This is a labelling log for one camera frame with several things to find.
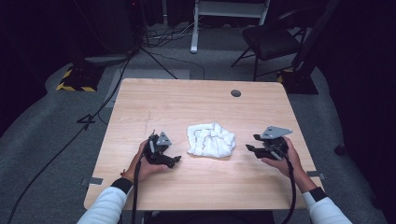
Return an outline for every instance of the hand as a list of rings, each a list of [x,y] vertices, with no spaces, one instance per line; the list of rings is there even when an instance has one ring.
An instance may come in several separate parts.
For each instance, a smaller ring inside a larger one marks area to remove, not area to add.
[[[300,162],[300,157],[298,156],[298,153],[297,153],[296,149],[294,148],[293,143],[290,141],[289,138],[287,138],[287,137],[283,137],[283,138],[285,139],[286,144],[288,144],[289,160],[290,160],[291,164],[293,165],[294,173],[301,173],[301,172],[304,173],[303,166],[301,165],[301,162]],[[280,171],[280,173],[282,173],[282,175],[289,177],[289,166],[285,159],[282,161],[274,161],[274,160],[271,160],[268,158],[262,158],[262,161],[272,167],[277,168]]]
[[[285,139],[289,147],[288,156],[291,165],[293,166],[294,179],[298,188],[300,189],[300,192],[305,193],[311,189],[315,189],[317,185],[311,180],[311,178],[306,174],[305,170],[303,169],[303,166],[300,162],[300,157],[298,156],[298,153],[294,148],[293,144],[291,143],[290,139],[287,137],[283,138]],[[262,161],[272,167],[277,168],[280,173],[282,173],[282,175],[290,177],[289,166],[285,159],[283,159],[282,161],[273,161],[268,158],[262,158]]]
[[[127,171],[124,171],[120,175],[122,177],[129,179],[131,182],[134,183],[134,168],[137,165],[137,162],[139,160],[140,155],[143,153],[143,149],[145,148],[145,145],[148,140],[142,142],[139,147],[139,151],[134,155],[134,159],[131,161],[131,164],[129,165],[129,168]],[[139,179],[138,181],[144,181],[149,175],[158,173],[164,170],[167,170],[168,166],[166,165],[152,165],[148,162],[146,157],[142,158],[142,163],[140,165],[140,171],[139,171]]]

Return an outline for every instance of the wooden table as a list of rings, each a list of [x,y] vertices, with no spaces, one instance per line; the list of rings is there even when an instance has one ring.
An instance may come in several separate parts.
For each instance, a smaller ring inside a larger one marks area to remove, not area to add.
[[[241,91],[233,97],[232,90]],[[233,155],[225,159],[187,153],[187,128],[216,122],[235,133]],[[316,171],[288,97],[279,83],[134,79],[122,81],[106,136],[93,171],[103,184],[90,185],[85,207],[120,177],[152,131],[165,132],[173,145],[165,155],[181,155],[174,169],[139,185],[138,210],[289,209],[290,180],[247,150],[259,147],[254,133],[268,126],[292,129],[288,137],[306,171]],[[321,186],[318,177],[314,181]],[[297,208],[304,201],[297,190]],[[132,209],[133,194],[125,205]]]

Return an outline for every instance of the gray mat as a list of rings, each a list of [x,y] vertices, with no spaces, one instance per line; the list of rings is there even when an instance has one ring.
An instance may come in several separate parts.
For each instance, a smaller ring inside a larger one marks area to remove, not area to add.
[[[175,69],[169,70],[175,77],[178,79],[190,79],[190,70],[183,70],[183,69]],[[108,93],[106,95],[107,99],[111,92],[116,88],[117,82],[120,79],[120,69],[116,71],[114,75],[113,81],[111,82],[110,88],[108,89]],[[174,79],[170,74],[163,70],[148,70],[148,69],[125,69],[125,72],[122,76],[122,79],[128,77],[135,77],[135,78],[161,78],[161,79]],[[119,88],[117,88],[114,95],[111,97],[110,101],[106,104],[106,107],[113,107],[116,103],[117,95],[119,93]]]

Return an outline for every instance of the gray carpet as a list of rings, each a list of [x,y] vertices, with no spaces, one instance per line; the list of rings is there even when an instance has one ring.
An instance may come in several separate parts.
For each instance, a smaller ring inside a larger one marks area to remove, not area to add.
[[[189,71],[190,79],[252,80],[253,59],[230,67],[246,47],[241,30],[206,29],[199,38],[197,54],[190,54],[190,35],[147,50],[178,59],[154,55],[167,69]],[[274,70],[288,64],[290,59],[261,63],[260,70]],[[48,79],[48,94],[28,108],[0,139],[0,223],[7,222],[29,181],[82,127],[76,121],[93,114],[106,99],[120,65],[106,68],[98,92],[56,91],[67,68],[68,64]],[[161,67],[147,53],[139,51],[127,69],[152,71]],[[324,188],[352,222],[387,223],[382,212],[372,206],[372,192],[353,161],[348,155],[339,157],[333,153],[343,142],[342,130],[325,78],[318,69],[312,78],[319,95],[289,95],[289,98],[314,163],[328,177],[323,180]],[[259,81],[276,81],[276,77],[270,75]],[[108,122],[111,111],[111,107],[106,107],[100,113],[104,122]],[[106,125],[99,118],[94,121],[29,188],[12,223],[77,222],[85,211],[86,194],[86,187],[79,183],[83,177],[92,175],[106,132]],[[275,211],[276,223],[287,212]],[[305,210],[297,210],[290,223],[309,223],[309,215]]]

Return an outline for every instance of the white cloth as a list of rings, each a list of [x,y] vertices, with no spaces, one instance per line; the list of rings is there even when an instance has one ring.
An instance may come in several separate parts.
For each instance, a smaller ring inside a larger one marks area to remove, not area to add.
[[[229,157],[235,148],[235,134],[229,133],[217,123],[198,124],[187,129],[190,149],[195,156]]]

